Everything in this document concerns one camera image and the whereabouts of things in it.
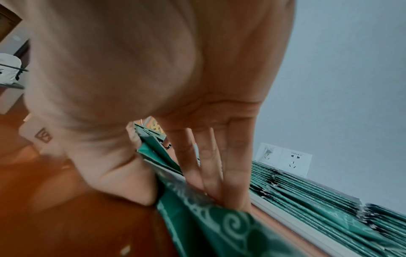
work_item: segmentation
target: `electrical outlet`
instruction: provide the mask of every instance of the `electrical outlet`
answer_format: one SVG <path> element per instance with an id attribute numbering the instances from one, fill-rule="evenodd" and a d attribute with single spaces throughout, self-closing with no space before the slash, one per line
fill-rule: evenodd
<path id="1" fill-rule="evenodd" d="M 282 150 L 282 147 L 261 143 L 255 160 L 277 168 Z"/>
<path id="2" fill-rule="evenodd" d="M 311 154 L 284 148 L 280 155 L 278 168 L 301 177 L 307 177 L 312 156 Z"/>

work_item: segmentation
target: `hand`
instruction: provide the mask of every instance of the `hand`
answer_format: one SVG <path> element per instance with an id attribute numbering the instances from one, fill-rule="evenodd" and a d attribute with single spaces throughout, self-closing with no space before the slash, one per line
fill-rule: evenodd
<path id="1" fill-rule="evenodd" d="M 283 58 L 293 8 L 287 0 L 29 5 L 27 106 L 96 189 L 154 202 L 154 174 L 125 129 L 154 116 L 187 181 L 247 210 L 255 117 Z"/>

